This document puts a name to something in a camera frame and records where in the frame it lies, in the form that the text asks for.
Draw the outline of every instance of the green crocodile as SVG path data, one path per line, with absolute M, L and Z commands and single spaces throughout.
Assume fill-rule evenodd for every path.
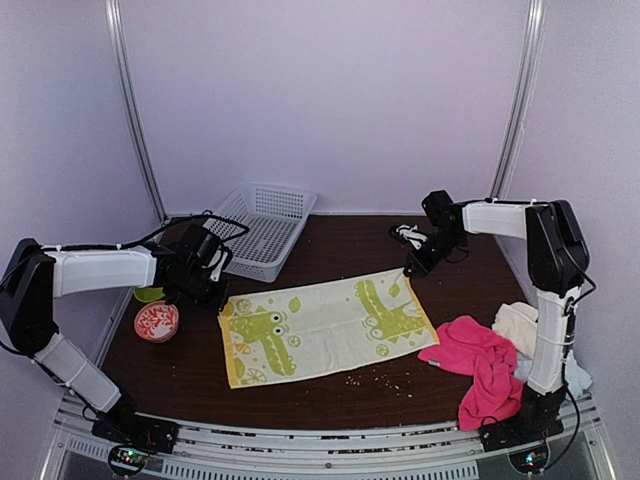
M 372 340 L 389 340 L 396 343 L 400 335 L 409 338 L 411 333 L 418 335 L 425 328 L 421 317 L 412 317 L 404 313 L 404 308 L 411 302 L 405 303 L 393 310 L 387 309 L 382 303 L 376 287 L 371 280 L 356 283 L 356 297 L 369 316 L 364 321 L 366 327 L 371 328 L 367 337 Z
M 282 312 L 268 312 L 258 307 L 255 313 L 230 318 L 229 328 L 242 335 L 245 343 L 260 342 L 271 370 L 277 375 L 290 376 L 295 373 L 296 365 L 281 338 L 289 331 L 287 325 L 282 325 L 286 319 Z

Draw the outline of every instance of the vertical metal post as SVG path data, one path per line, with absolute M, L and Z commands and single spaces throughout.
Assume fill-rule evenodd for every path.
M 511 116 L 507 126 L 507 133 L 500 153 L 500 163 L 491 187 L 491 197 L 500 198 L 508 186 L 509 174 L 517 154 L 518 137 L 522 129 L 524 113 L 532 93 L 532 81 L 536 71 L 540 40 L 542 38 L 542 20 L 544 16 L 545 0 L 530 0 L 529 18 L 525 31 L 520 73 L 513 98 Z
M 125 107 L 127 112 L 127 120 L 133 145 L 136 150 L 142 176 L 147 187 L 147 191 L 151 196 L 153 208 L 160 223 L 167 219 L 167 212 L 164 209 L 160 191 L 156 178 L 153 174 L 149 151 L 144 139 L 142 124 L 140 123 L 140 114 L 133 92 L 133 83 L 131 81 L 131 72 L 129 71 L 129 61 L 127 59 L 127 50 L 124 42 L 124 32 L 122 28 L 122 20 L 120 18 L 120 0 L 105 0 L 107 8 L 107 24 L 109 26 L 109 35 L 111 43 L 116 55 L 118 71 L 120 73 L 120 86 L 124 96 Z

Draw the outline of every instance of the green bowl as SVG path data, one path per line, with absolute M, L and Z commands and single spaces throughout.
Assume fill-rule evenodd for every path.
M 162 288 L 136 288 L 133 290 L 133 296 L 142 303 L 157 302 L 164 298 L 164 290 Z

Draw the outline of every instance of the robotic arm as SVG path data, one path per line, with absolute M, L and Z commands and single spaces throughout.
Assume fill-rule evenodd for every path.
M 519 203 L 497 200 L 454 203 L 436 191 L 422 202 L 435 231 L 393 226 L 396 240 L 413 246 L 404 273 L 425 276 L 455 249 L 467 245 L 467 234 L 488 233 L 527 242 L 529 276 L 537 289 L 538 333 L 533 367 L 522 409 L 502 432 L 493 425 L 483 438 L 485 449 L 504 448 L 562 432 L 558 410 L 566 395 L 564 361 L 572 348 L 576 303 L 580 299 L 589 253 L 571 206 L 564 200 Z M 504 431 L 515 439 L 505 440 Z
M 169 302 L 184 295 L 218 311 L 227 301 L 228 285 L 221 272 L 231 251 L 197 225 L 190 225 L 179 241 L 166 247 L 157 243 L 99 247 L 44 247 L 33 239 L 22 240 L 0 286 L 0 317 L 17 351 L 98 416 L 94 435 L 170 453 L 177 425 L 136 415 L 131 396 L 60 332 L 53 320 L 53 299 L 81 291 L 153 286 L 163 287 Z

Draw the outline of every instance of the white and yellow towel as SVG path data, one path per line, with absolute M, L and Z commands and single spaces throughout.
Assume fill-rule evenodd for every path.
M 321 377 L 438 343 L 402 269 L 231 297 L 219 320 L 231 388 Z

